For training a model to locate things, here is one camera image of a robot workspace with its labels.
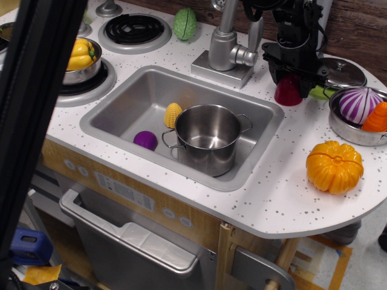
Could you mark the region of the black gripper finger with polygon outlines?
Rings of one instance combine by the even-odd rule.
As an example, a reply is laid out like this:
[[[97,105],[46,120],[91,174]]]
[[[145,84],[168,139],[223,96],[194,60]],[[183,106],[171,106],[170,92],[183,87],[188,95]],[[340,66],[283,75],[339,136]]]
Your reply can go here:
[[[320,81],[321,79],[315,77],[301,77],[299,82],[300,97],[307,98],[310,91],[315,88]]]
[[[277,64],[276,62],[269,62],[268,67],[272,80],[276,85],[278,85],[283,76],[286,75],[286,70],[282,67],[282,65]]]

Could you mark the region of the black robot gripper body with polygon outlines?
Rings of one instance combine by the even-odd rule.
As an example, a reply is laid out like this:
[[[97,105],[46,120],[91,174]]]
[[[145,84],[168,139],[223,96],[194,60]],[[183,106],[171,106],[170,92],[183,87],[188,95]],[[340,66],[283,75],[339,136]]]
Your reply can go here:
[[[276,42],[262,45],[264,60],[282,65],[286,74],[325,80],[329,71],[317,56],[322,50],[318,38],[324,32],[319,24],[323,9],[316,1],[280,1],[272,10]]]

